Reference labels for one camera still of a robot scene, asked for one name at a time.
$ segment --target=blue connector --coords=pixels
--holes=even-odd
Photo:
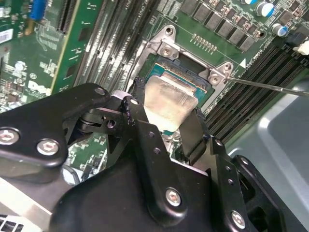
[[[30,18],[33,20],[41,20],[44,16],[47,0],[34,0]]]

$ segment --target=screwdriver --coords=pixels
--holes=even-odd
[[[245,84],[245,85],[255,86],[255,87],[268,88],[270,90],[274,90],[274,91],[281,92],[281,93],[288,93],[288,94],[293,94],[293,95],[297,95],[297,96],[309,97],[309,92],[303,92],[303,91],[300,91],[300,90],[282,88],[282,87],[279,87],[279,86],[271,86],[271,85],[267,85],[267,84],[263,84],[263,83],[254,82],[254,81],[236,79],[236,78],[233,78],[233,77],[226,77],[225,80],[228,80],[228,81],[231,81],[231,82],[237,82],[237,83],[241,83],[241,84]]]

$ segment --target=green circuit board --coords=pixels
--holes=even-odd
[[[86,82],[126,90],[139,44],[166,25],[176,29],[176,45],[201,61],[213,67],[232,62],[233,77],[241,77],[277,36],[274,24],[309,35],[307,0],[270,0],[270,17],[257,15],[261,0],[49,0],[43,18],[33,21],[34,2],[0,2],[0,112]],[[70,21],[59,24],[67,12]],[[4,31],[12,31],[8,41],[1,41]],[[146,79],[157,59],[147,57],[139,76]],[[208,89],[207,97],[212,93]],[[84,170],[105,156],[105,140],[95,134],[70,149],[68,163]]]

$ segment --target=cable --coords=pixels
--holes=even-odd
[[[80,179],[79,179],[79,177],[78,177],[78,175],[77,175],[77,173],[74,169],[72,169],[70,166],[65,165],[65,164],[62,167],[63,167],[63,169],[67,170],[73,176],[75,185],[80,184],[81,181],[80,181]]]

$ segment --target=white label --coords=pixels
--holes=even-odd
[[[29,81],[28,88],[32,90],[36,90],[39,93],[45,94],[46,96],[50,96],[51,94],[50,88],[45,88],[45,86],[40,86],[34,81]]]
[[[13,29],[0,32],[0,44],[7,42],[13,38]]]
[[[3,13],[4,13],[4,7],[0,7],[0,18],[3,17]]]

